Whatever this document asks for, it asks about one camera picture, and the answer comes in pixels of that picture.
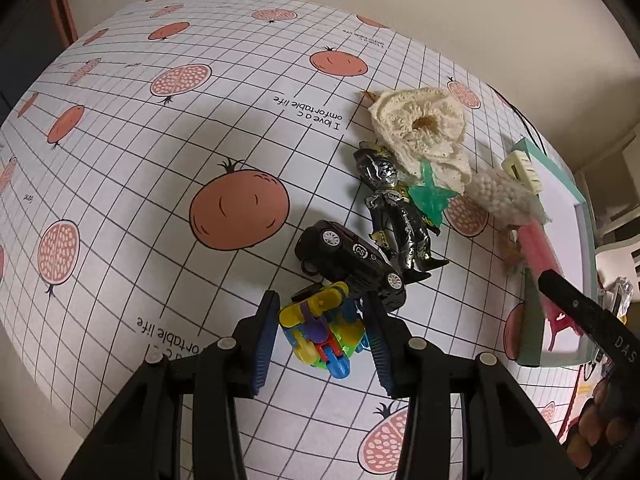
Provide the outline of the person's right hand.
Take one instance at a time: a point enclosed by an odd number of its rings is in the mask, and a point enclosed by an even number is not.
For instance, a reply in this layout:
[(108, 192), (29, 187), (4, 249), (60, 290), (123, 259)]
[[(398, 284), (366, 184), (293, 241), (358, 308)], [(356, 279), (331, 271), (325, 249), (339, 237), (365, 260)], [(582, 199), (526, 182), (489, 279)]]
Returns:
[(639, 404), (631, 388), (613, 377), (601, 379), (570, 426), (563, 448), (584, 476), (634, 433)]

